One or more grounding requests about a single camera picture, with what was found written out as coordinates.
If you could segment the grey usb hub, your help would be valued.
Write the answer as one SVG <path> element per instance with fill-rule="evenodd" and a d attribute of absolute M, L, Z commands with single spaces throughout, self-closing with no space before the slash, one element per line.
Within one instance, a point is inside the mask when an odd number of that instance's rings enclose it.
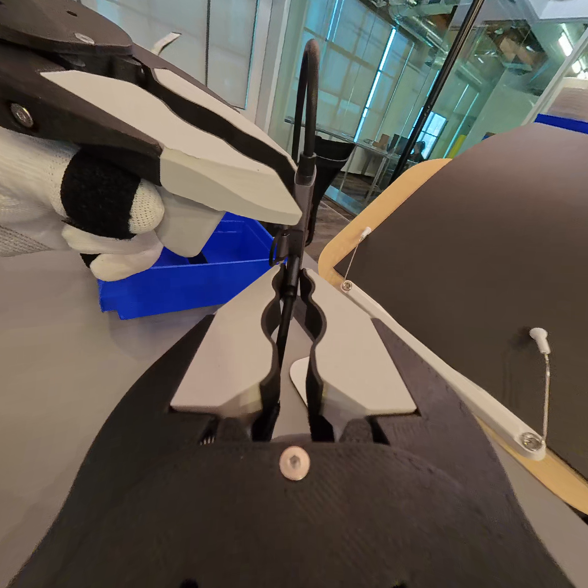
<path fill-rule="evenodd" d="M 290 229 L 289 261 L 295 258 L 302 259 L 312 209 L 316 179 L 315 139 L 319 62 L 319 44 L 315 39 L 311 39 L 306 43 L 303 52 L 293 123 L 292 158 L 297 163 L 293 195 L 302 216 L 297 225 Z"/>

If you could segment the black round-base pole stand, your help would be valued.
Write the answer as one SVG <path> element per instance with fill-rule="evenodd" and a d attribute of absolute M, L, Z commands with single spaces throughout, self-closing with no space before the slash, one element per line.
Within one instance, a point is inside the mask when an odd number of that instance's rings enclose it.
<path fill-rule="evenodd" d="M 462 51 L 462 48 L 467 40 L 467 36 L 472 30 L 483 4 L 484 1 L 472 1 L 470 3 L 470 6 L 462 21 L 462 24 L 458 30 L 458 33 L 455 36 L 455 39 L 447 53 L 443 65 L 439 70 L 439 73 L 435 77 L 435 80 L 430 88 L 430 92 L 428 93 L 427 98 L 423 104 L 422 110 L 415 121 L 415 125 L 410 135 L 408 136 L 408 141 L 405 145 L 404 150 L 401 153 L 401 156 L 390 178 L 388 186 L 390 186 L 395 180 L 397 180 L 404 172 L 405 166 L 408 162 L 411 152 L 413 151 L 416 141 L 424 128 L 424 124 L 429 118 L 429 115 L 440 95 L 440 92 L 445 86 L 447 78 L 449 77 L 449 74 L 451 73 L 451 70 L 455 62 L 457 61 L 459 54 Z"/>

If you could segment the black cable black plug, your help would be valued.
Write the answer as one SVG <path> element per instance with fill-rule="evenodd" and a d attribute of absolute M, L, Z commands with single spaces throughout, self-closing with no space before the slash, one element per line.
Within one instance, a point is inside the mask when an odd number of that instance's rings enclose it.
<path fill-rule="evenodd" d="M 293 318 L 299 291 L 300 270 L 304 253 L 305 234 L 302 232 L 281 229 L 276 234 L 270 248 L 270 266 L 280 266 L 279 295 L 279 323 L 276 331 L 276 346 L 279 368 L 283 367 L 283 359 L 289 336 L 289 326 Z M 288 368 L 289 382 L 298 394 L 300 401 L 307 409 L 307 394 L 305 386 L 305 369 L 308 368 L 309 357 L 302 357 L 293 361 Z"/>

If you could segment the person's left hand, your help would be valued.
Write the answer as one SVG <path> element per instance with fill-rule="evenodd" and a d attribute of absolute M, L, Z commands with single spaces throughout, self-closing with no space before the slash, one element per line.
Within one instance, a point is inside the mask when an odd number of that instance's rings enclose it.
<path fill-rule="evenodd" d="M 197 256 L 224 215 L 73 144 L 1 129 L 2 258 L 72 250 L 114 282 L 163 248 Z"/>

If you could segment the small blue desk bin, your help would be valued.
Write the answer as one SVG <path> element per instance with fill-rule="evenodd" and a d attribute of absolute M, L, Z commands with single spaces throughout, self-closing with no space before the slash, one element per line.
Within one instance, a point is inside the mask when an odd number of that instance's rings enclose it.
<path fill-rule="evenodd" d="M 584 120 L 572 119 L 549 114 L 538 114 L 534 122 L 552 126 L 555 128 L 571 130 L 573 132 L 577 132 L 584 135 L 587 135 L 588 133 L 588 123 Z"/>

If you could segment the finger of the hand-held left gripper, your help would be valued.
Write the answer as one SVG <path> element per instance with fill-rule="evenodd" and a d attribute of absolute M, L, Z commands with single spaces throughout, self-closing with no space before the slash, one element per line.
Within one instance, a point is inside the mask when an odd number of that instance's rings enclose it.
<path fill-rule="evenodd" d="M 180 119 L 277 175 L 295 174 L 293 159 L 283 148 L 197 79 L 156 55 L 139 55 L 138 61 L 145 72 L 145 89 Z"/>
<path fill-rule="evenodd" d="M 159 181 L 168 192 L 264 222 L 293 226 L 300 220 L 298 204 L 275 171 L 182 121 L 139 86 L 74 70 L 42 76 L 154 139 L 162 148 Z"/>

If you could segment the black office chair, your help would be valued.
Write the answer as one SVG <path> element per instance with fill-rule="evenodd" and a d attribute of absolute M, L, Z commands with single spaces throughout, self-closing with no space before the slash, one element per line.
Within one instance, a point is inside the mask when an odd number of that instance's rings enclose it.
<path fill-rule="evenodd" d="M 347 164 L 355 144 L 325 139 L 319 135 L 315 137 L 316 179 L 313 196 L 322 198 L 337 175 Z"/>

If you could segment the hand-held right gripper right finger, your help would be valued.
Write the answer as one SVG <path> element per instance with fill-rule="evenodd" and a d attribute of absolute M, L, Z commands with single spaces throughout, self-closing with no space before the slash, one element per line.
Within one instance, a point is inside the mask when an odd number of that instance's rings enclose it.
<path fill-rule="evenodd" d="M 355 419 L 417 412 L 372 318 L 314 271 L 306 272 L 306 330 L 313 437 L 341 437 Z"/>

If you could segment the blue plastic bin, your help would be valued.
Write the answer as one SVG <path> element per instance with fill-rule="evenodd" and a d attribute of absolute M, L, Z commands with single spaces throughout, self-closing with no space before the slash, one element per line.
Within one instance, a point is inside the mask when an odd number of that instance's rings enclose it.
<path fill-rule="evenodd" d="M 227 212 L 197 256 L 164 248 L 148 270 L 98 281 L 100 310 L 128 320 L 223 305 L 269 270 L 272 242 L 258 221 Z"/>

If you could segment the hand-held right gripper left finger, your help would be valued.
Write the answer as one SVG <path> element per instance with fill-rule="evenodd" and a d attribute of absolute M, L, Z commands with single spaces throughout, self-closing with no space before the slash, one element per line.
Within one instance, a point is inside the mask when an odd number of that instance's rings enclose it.
<path fill-rule="evenodd" d="M 283 267 L 273 267 L 214 315 L 174 397 L 177 412 L 235 418 L 271 437 L 281 367 L 272 335 L 281 322 Z"/>

